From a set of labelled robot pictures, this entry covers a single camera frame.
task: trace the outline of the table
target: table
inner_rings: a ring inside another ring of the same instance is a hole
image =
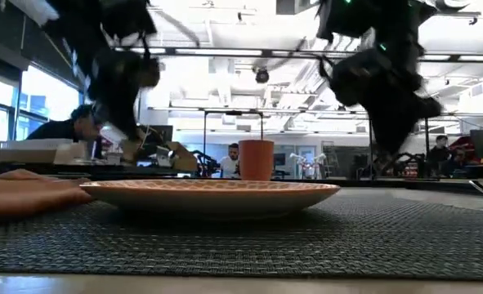
[[[344,189],[363,193],[372,189]],[[483,197],[387,189],[393,198],[483,210]],[[385,280],[287,280],[262,278],[169,278],[98,275],[0,274],[2,293],[483,293],[483,283]]]

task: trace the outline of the orange plate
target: orange plate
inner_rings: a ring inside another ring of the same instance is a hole
[[[249,180],[109,180],[82,184],[92,197],[133,211],[208,219],[258,219],[297,212],[336,185]]]

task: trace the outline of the dark jacket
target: dark jacket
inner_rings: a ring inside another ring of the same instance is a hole
[[[71,139],[74,143],[79,141],[72,119],[44,123],[27,137],[27,140],[37,139]],[[94,143],[96,144],[94,157],[101,158],[101,137],[98,136]]]

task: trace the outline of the white shirt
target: white shirt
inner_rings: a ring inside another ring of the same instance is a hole
[[[223,170],[224,178],[232,178],[238,176],[237,174],[235,174],[238,160],[232,160],[232,158],[225,156],[219,161],[219,164],[221,165],[221,169]]]

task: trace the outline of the ceiling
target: ceiling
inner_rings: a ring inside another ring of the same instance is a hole
[[[356,50],[360,45],[359,39],[337,36],[331,46],[324,40],[316,39],[319,21],[315,12],[316,7],[313,7],[295,16],[278,16],[273,1],[155,1],[150,13],[159,33],[150,40],[150,45],[195,46],[187,35],[163,17],[167,14],[180,20],[199,39],[201,47],[292,50],[305,38],[302,50]],[[475,1],[461,12],[461,16],[433,16],[421,25],[419,42],[427,52],[483,54],[483,0]],[[481,16],[472,24],[472,14],[464,12],[479,12]],[[179,108],[228,106],[311,111],[310,114],[267,114],[264,120],[267,130],[358,132],[363,131],[361,126],[366,126],[368,131],[363,115],[326,113],[338,109],[339,104],[319,77],[316,62],[288,60],[276,66],[277,62],[224,57],[165,57],[165,71],[159,86],[163,90],[158,89],[157,95],[170,97],[167,106]],[[270,70],[268,83],[255,81],[254,66]],[[483,83],[483,64],[421,63],[420,74],[426,79],[424,93],[439,96],[447,110],[455,111],[459,95]],[[191,112],[172,111],[170,117],[171,123],[179,129],[203,127],[202,116],[195,117]],[[239,118],[232,122],[221,115],[211,117],[209,121],[209,127],[224,130],[239,128],[238,125],[258,129],[260,123],[257,117]]]

